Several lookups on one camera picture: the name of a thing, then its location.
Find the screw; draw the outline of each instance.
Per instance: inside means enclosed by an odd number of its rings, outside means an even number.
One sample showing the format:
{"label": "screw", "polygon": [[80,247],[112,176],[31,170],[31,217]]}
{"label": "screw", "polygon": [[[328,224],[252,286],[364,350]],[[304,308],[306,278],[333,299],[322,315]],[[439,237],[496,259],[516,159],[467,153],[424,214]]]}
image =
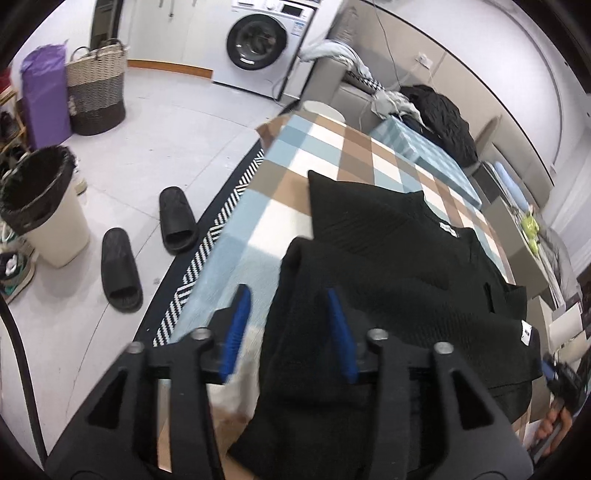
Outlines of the screw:
{"label": "screw", "polygon": [[191,338],[194,340],[207,340],[211,335],[211,330],[205,327],[195,328],[195,330],[191,332]]}
{"label": "screw", "polygon": [[388,339],[388,332],[381,328],[372,328],[368,332],[369,338],[379,342],[380,340],[387,340]]}
{"label": "screw", "polygon": [[142,342],[131,342],[126,350],[127,353],[141,353],[144,351],[144,344]]}
{"label": "screw", "polygon": [[449,342],[437,342],[435,344],[435,351],[440,355],[449,355],[453,352],[453,345]]}

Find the white curtain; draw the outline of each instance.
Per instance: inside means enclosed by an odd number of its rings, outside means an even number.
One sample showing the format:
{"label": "white curtain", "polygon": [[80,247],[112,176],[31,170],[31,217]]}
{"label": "white curtain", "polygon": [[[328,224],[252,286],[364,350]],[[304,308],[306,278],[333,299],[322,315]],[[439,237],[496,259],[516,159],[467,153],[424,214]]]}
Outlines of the white curtain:
{"label": "white curtain", "polygon": [[587,130],[572,158],[562,165],[543,216],[569,250],[579,275],[591,262],[591,131]]}

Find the tile floor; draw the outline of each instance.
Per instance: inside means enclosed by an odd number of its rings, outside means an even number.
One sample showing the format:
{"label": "tile floor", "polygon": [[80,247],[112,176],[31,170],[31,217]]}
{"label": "tile floor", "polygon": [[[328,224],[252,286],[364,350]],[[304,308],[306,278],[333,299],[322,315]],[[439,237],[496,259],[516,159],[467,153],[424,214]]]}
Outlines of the tile floor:
{"label": "tile floor", "polygon": [[[269,99],[183,74],[130,69],[126,120],[95,137],[65,143],[81,160],[89,187],[81,195],[91,240],[69,265],[40,260],[32,283],[11,303],[33,378],[50,450],[81,402],[132,340],[173,258],[161,241],[158,194],[183,188],[196,218],[252,147],[260,123],[281,107]],[[140,311],[107,304],[100,242],[121,226],[131,239],[144,289]],[[8,338],[2,336],[2,416],[29,453],[22,390]]]}

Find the black and white rug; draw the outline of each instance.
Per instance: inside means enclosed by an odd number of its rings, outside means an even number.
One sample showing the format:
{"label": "black and white rug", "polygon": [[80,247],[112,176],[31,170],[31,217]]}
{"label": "black and white rug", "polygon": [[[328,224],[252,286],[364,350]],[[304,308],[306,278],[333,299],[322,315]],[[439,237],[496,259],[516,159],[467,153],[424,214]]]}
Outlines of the black and white rug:
{"label": "black and white rug", "polygon": [[263,159],[261,144],[256,142],[197,221],[197,247],[177,255],[170,265],[134,341],[154,346],[168,343],[214,244]]}

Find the white cabinet door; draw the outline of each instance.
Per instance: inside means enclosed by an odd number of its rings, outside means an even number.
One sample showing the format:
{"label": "white cabinet door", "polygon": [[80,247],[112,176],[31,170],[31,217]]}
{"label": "white cabinet door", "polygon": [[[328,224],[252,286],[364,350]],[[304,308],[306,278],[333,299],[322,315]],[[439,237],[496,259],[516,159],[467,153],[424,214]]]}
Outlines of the white cabinet door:
{"label": "white cabinet door", "polygon": [[231,0],[191,0],[194,5],[193,19],[189,25],[187,41],[184,47],[183,63],[195,67],[211,68],[207,65],[207,47],[210,42],[217,41],[216,32],[220,28],[217,24],[217,9],[227,8],[229,11]]}
{"label": "white cabinet door", "polygon": [[138,0],[129,39],[129,58],[182,63],[194,1]]}

